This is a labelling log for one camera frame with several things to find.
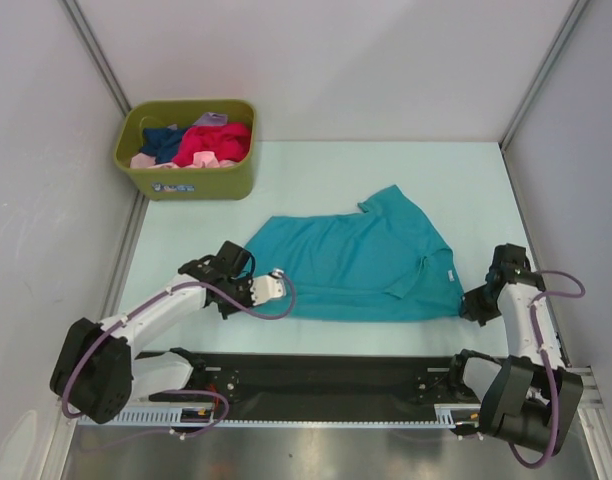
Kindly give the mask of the teal t shirt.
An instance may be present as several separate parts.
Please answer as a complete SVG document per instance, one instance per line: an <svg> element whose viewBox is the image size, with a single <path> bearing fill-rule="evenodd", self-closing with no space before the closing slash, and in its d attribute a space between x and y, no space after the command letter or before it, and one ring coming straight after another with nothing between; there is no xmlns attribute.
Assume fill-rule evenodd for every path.
<svg viewBox="0 0 612 480"><path fill-rule="evenodd" d="M398 186L350 214L273 216L248 240L259 273L282 270L297 297L260 307L297 318L416 322L459 313L463 287L451 247Z"/></svg>

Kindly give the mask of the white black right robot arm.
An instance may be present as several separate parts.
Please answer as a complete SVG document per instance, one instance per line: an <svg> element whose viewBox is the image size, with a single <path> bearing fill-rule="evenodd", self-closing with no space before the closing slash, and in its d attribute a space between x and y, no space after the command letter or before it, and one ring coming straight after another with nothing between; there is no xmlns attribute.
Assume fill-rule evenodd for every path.
<svg viewBox="0 0 612 480"><path fill-rule="evenodd" d="M480 326L502 319L508 355L462 350L451 361L447 388L459 401L479 400L480 434L549 459L561 450L583 382L567 370L547 330L552 293L544 276L532 270L525 248L496 246L484 283L463 295L459 314Z"/></svg>

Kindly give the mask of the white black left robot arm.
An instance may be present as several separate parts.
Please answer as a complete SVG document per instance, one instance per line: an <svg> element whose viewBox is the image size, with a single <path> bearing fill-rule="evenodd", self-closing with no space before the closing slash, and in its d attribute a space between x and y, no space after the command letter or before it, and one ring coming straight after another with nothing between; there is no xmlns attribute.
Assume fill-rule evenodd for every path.
<svg viewBox="0 0 612 480"><path fill-rule="evenodd" d="M217 254L182 265L162 290L130 311L73 323L49 382L63 415L104 424L128 403L153 394L175 390L188 400L200 397L207 376L196 355L183 349L148 358L141 354L159 335L210 304L223 316L252 307L255 267L249 251L226 241Z"/></svg>

